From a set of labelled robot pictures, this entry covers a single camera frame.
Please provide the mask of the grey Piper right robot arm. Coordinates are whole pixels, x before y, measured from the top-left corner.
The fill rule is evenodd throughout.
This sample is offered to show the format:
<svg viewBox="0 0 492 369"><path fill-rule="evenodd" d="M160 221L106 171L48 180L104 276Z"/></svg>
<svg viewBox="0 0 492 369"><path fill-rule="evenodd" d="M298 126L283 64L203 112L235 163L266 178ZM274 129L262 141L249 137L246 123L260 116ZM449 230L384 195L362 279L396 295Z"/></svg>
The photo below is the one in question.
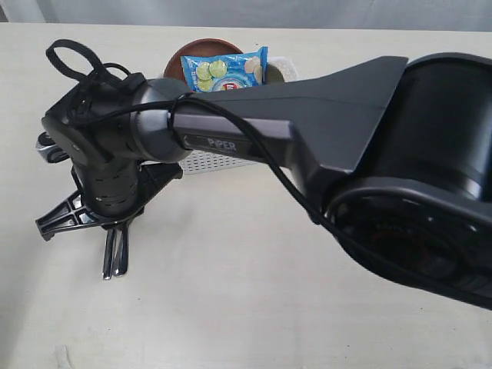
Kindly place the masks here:
<svg viewBox="0 0 492 369"><path fill-rule="evenodd" d="M45 113L43 152L77 190L44 239L124 227L194 150L262 162L359 265L491 307L491 61L384 56L304 81L197 94L172 78L88 74Z"/></svg>

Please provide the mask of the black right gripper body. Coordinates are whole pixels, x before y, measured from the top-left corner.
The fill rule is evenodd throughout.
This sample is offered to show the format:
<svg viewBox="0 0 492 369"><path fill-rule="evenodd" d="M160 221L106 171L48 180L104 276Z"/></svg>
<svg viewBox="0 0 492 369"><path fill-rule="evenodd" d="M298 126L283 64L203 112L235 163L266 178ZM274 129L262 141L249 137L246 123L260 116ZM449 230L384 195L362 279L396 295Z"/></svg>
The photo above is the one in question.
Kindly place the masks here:
<svg viewBox="0 0 492 369"><path fill-rule="evenodd" d="M143 213L145 205L171 181L182 178L178 164L143 164L117 160L99 171L73 165L81 208L75 212L81 228L116 228Z"/></svg>

